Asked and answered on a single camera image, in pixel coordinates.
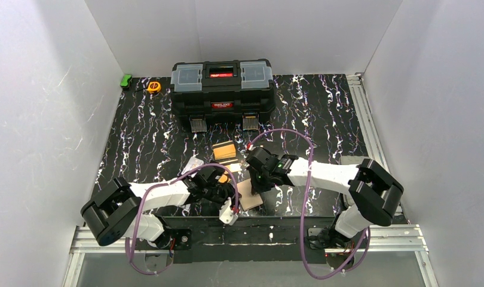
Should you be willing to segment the tan card holder with sleeves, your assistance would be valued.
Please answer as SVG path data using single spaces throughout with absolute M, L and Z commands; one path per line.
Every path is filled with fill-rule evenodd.
M 252 194 L 251 180 L 246 179 L 237 184 L 239 203 L 242 211 L 248 211 L 263 204 L 262 197 L 259 194 Z

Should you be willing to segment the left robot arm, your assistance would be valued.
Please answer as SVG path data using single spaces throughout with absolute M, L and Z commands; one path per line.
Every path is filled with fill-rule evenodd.
M 156 241 L 166 228 L 150 213 L 152 210 L 202 199 L 219 204 L 219 220 L 232 225 L 238 218 L 240 194 L 236 181 L 220 182 L 224 174 L 234 176 L 225 166 L 208 163 L 177 178 L 151 184 L 114 178 L 83 205 L 80 214 L 99 246 L 109 246 L 122 238 Z

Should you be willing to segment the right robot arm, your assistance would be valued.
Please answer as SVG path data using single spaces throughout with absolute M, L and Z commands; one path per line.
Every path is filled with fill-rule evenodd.
M 403 186 L 370 158 L 359 164 L 338 165 L 297 155 L 278 156 L 257 147 L 248 153 L 246 163 L 254 194 L 288 185 L 351 196 L 353 205 L 336 217 L 329 237 L 350 239 L 371 225 L 390 226 L 404 192 Z

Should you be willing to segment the gold card stack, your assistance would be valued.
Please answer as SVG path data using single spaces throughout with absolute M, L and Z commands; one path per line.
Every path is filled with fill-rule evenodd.
M 235 160 L 237 158 L 237 149 L 234 141 L 225 141 L 212 145 L 214 161 L 223 162 Z

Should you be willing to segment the black toolbox with clear lids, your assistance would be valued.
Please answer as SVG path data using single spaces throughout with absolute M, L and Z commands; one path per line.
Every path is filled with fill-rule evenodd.
M 216 123 L 257 130 L 276 109 L 277 86 L 268 59 L 176 63 L 171 72 L 171 110 L 191 132 Z

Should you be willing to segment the yellow tape measure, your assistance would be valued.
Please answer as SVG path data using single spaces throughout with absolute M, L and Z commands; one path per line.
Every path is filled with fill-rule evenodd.
M 158 81 L 151 81 L 148 84 L 146 91 L 151 94 L 158 93 L 161 91 L 161 84 Z

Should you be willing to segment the green plastic object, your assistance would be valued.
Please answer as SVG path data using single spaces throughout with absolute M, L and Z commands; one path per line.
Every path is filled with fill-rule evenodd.
M 120 82 L 120 87 L 123 89 L 127 89 L 131 86 L 131 81 L 133 77 L 130 74 L 125 74 Z

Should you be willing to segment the white aluminium table rail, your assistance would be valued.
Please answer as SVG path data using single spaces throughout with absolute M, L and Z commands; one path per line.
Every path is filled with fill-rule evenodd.
M 354 74 L 347 75 L 346 78 L 369 157 L 376 160 L 389 172 L 390 169 L 370 110 L 363 77 L 361 74 Z

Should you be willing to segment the front aluminium rail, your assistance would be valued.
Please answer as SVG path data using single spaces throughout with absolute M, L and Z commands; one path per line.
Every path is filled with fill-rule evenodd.
M 418 225 L 370 229 L 347 248 L 305 249 L 298 228 L 198 227 L 172 251 L 119 240 L 99 246 L 76 230 L 64 286 L 437 286 Z

